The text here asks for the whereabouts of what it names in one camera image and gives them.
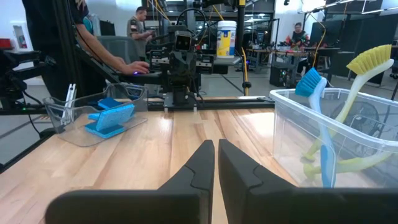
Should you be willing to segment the black computer tower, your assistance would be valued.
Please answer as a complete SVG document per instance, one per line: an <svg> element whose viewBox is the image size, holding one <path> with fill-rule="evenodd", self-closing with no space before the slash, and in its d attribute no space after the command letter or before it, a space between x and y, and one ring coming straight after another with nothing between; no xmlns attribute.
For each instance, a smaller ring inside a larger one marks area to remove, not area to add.
<svg viewBox="0 0 398 224"><path fill-rule="evenodd" d="M269 83L276 87L293 88L294 83L291 81L292 69L287 67L271 66L271 74Z"/></svg>

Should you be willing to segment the white clip strip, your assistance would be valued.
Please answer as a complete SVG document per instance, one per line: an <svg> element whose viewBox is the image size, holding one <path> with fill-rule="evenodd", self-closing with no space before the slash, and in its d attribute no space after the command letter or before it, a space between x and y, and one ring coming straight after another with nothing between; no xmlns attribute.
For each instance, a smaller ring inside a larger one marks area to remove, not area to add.
<svg viewBox="0 0 398 224"><path fill-rule="evenodd" d="M67 97L65 100L64 110L62 114L61 124L66 125L71 120L72 103L76 96L76 84L71 83L68 87Z"/></svg>

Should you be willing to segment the person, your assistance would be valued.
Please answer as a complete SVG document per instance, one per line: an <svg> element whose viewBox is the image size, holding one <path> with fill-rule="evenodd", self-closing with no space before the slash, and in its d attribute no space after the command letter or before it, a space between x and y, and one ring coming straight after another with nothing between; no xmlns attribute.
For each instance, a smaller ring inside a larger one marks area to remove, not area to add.
<svg viewBox="0 0 398 224"><path fill-rule="evenodd" d="M139 6L136 14L128 20L126 29L127 36L134 40L137 55L142 61L146 61L146 45L153 38L153 32L145 31L144 28L146 15L147 9Z"/></svg>
<svg viewBox="0 0 398 224"><path fill-rule="evenodd" d="M309 35L303 30L301 22L295 24L292 35L288 35L285 42L293 51L303 51L308 47Z"/></svg>
<svg viewBox="0 0 398 224"><path fill-rule="evenodd" d="M69 4L73 22L78 31L76 37L83 49L88 51L95 59L102 60L125 75L135 72L148 73L149 64L146 62L133 62L127 64L122 58L112 55L99 40L91 34L83 23L83 18L89 10L85 0L64 0ZM22 0L29 30L30 40L34 50L55 60L55 65L48 75L43 75L43 81L50 96L59 100L67 97L67 88L70 84L70 74L66 71L65 57L62 50L62 41L59 35L59 26L56 22L53 0Z"/></svg>

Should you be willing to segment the deep clear plastic bin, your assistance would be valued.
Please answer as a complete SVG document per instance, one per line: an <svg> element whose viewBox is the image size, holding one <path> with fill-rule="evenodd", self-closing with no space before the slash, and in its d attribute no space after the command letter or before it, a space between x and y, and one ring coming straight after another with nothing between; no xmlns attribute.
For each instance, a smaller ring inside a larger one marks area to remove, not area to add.
<svg viewBox="0 0 398 224"><path fill-rule="evenodd" d="M293 89L270 92L275 101L273 157L302 187L323 185L321 173L309 179L303 166L320 166L320 151L311 149L320 135L318 123L328 127L328 120L338 116L348 93L342 88L325 89L320 99L320 114L311 109L306 97L296 95ZM398 188L398 102L366 93L358 93L355 101L365 101L376 107L381 124L373 136L383 143L377 144L379 149L359 145L337 150L333 147L336 163L380 152L392 152L393 155L365 170L337 173L335 187Z"/></svg>

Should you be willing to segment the black vertical pole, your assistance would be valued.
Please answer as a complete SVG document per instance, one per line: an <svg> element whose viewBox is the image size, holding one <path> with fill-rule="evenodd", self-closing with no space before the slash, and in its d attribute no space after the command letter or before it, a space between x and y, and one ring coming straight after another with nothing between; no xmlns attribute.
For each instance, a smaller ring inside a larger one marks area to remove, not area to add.
<svg viewBox="0 0 398 224"><path fill-rule="evenodd" d="M237 2L237 10L238 10L238 19L237 19L237 43L236 50L239 52L239 56L241 57L242 62L242 71L243 71L243 83L246 81L246 61L243 58L243 33L244 33L244 12L246 7L246 0L236 0Z"/></svg>

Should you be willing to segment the wooden work table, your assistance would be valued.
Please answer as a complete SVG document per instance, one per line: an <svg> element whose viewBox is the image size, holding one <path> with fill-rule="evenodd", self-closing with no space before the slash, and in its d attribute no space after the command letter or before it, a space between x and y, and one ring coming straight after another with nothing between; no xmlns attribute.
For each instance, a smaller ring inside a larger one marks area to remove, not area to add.
<svg viewBox="0 0 398 224"><path fill-rule="evenodd" d="M305 47L303 52L291 52L283 50L271 50L271 49L249 49L250 52L256 52L258 56L260 54L274 54L276 56L285 57L297 57L297 58L312 58L315 62L315 67L318 65L318 59L320 57L324 58L325 65L320 69L321 72L328 72L331 66L331 59L336 55L342 53L340 48L334 47L320 47L316 49L314 47Z"/></svg>

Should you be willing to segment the fire extinguisher cabinet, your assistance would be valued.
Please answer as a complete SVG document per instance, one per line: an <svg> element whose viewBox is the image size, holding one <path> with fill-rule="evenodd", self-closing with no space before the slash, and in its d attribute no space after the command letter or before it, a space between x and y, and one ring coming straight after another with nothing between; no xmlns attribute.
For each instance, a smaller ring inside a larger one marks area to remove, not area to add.
<svg viewBox="0 0 398 224"><path fill-rule="evenodd" d="M22 26L14 25L13 29L14 29L14 34L16 36L18 47L20 49L28 49Z"/></svg>

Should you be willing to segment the blue dish brush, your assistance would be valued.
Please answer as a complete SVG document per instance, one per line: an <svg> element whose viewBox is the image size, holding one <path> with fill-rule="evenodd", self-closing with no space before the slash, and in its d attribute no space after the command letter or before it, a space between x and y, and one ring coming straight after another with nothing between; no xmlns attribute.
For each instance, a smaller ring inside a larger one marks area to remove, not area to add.
<svg viewBox="0 0 398 224"><path fill-rule="evenodd" d="M327 79L321 77L315 68L311 68L297 84L295 94L307 97L311 109L322 114L320 98L327 82ZM321 123L318 123L318 127L321 139L320 167L322 183L324 187L333 188L336 179L336 153L328 128Z"/></svg>

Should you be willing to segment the black partition panel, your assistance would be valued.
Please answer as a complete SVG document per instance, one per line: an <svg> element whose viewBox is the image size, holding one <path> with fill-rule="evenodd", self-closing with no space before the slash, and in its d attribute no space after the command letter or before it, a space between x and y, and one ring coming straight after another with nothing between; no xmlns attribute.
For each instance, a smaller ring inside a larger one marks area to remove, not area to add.
<svg viewBox="0 0 398 224"><path fill-rule="evenodd" d="M318 54L333 54L331 73L354 78L356 74L346 68L349 61L365 50L391 44L397 28L398 14L314 22L310 33L310 46L316 47L321 42L321 47L331 48L318 50Z"/></svg>

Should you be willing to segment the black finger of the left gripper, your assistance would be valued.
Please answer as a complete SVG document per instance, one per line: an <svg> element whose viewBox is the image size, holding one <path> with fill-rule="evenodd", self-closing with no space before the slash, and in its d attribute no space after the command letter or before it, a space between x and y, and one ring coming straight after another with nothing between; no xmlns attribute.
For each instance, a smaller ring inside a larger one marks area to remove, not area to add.
<svg viewBox="0 0 398 224"><path fill-rule="evenodd" d="M183 63L179 60L174 60L171 64L171 80L173 82L179 82L182 78Z"/></svg>
<svg viewBox="0 0 398 224"><path fill-rule="evenodd" d="M188 81L190 81L194 72L195 72L195 61L194 60L183 61L182 76L186 78Z"/></svg>

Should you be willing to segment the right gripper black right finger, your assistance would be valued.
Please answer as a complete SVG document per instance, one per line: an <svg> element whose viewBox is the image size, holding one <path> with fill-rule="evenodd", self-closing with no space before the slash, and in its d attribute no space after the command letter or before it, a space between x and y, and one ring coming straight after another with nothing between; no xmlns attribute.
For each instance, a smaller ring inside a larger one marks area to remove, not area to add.
<svg viewBox="0 0 398 224"><path fill-rule="evenodd" d="M218 173L230 224L398 224L398 189L296 187L226 139Z"/></svg>

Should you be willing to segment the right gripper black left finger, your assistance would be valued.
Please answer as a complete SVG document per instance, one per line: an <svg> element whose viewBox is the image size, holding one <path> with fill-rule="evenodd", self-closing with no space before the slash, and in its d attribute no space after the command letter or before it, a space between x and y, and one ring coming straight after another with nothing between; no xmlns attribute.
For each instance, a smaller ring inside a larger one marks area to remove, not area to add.
<svg viewBox="0 0 398 224"><path fill-rule="evenodd" d="M210 224L215 147L206 140L157 190L74 190L53 199L45 224Z"/></svg>

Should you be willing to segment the dark grey side table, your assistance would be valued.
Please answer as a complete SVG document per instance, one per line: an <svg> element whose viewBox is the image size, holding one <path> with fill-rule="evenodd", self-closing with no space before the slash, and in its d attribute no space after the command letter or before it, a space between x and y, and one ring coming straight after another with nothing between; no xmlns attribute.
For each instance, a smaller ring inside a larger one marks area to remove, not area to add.
<svg viewBox="0 0 398 224"><path fill-rule="evenodd" d="M233 66L240 62L241 59L239 57L234 58L221 58L215 59L213 62L213 72L220 69L224 66ZM155 84L155 85L163 85L167 83L167 76L163 76L162 72L155 72L143 75L122 75L118 74L118 80L121 82L127 83L138 83L138 84Z"/></svg>

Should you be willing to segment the black floor fan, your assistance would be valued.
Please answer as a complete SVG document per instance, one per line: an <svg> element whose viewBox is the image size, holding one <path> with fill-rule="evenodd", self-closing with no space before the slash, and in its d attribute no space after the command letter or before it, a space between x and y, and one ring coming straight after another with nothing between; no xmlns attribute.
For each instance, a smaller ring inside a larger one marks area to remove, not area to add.
<svg viewBox="0 0 398 224"><path fill-rule="evenodd" d="M381 123L376 107L368 102L355 101L343 121L335 116L328 122L329 130L335 133L331 137L335 150L356 145L379 149L377 144L383 143L373 136Z"/></svg>

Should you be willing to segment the shallow clear plastic tray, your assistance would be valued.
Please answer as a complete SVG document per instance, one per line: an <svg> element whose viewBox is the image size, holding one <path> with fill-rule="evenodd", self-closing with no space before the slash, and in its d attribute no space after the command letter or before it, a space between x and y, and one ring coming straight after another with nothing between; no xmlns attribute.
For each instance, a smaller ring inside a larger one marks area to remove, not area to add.
<svg viewBox="0 0 398 224"><path fill-rule="evenodd" d="M44 99L44 105L60 139L77 146L88 147L106 140L85 131L85 125L95 122L88 119L89 114L106 111L98 106L98 102L107 97L114 98L122 105L134 104L134 114L131 119L121 124L125 127L125 131L147 121L147 88L127 83L109 84L101 93L75 98L71 107L72 117L66 125L61 124L65 100L48 97Z"/></svg>

